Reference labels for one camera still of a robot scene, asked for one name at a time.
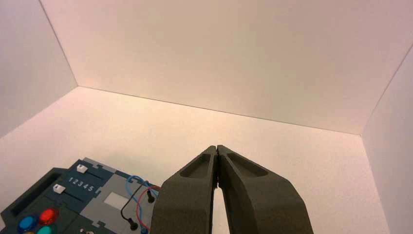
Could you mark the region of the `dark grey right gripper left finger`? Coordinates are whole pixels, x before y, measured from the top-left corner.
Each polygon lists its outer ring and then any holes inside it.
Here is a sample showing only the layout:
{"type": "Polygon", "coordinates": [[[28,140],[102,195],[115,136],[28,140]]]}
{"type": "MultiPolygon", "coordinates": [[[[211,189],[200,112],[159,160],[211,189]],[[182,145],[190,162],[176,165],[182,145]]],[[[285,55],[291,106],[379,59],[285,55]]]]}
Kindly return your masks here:
{"type": "Polygon", "coordinates": [[[209,146],[161,186],[151,220],[152,234],[210,234],[217,148],[209,146]]]}

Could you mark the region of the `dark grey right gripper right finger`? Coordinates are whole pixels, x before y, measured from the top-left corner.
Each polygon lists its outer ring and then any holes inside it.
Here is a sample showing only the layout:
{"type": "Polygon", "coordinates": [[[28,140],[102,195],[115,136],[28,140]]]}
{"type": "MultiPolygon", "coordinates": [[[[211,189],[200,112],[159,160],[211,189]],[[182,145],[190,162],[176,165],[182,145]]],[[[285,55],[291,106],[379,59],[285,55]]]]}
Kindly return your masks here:
{"type": "Polygon", "coordinates": [[[217,153],[230,233],[313,233],[306,205],[289,180],[223,145],[217,153]]]}

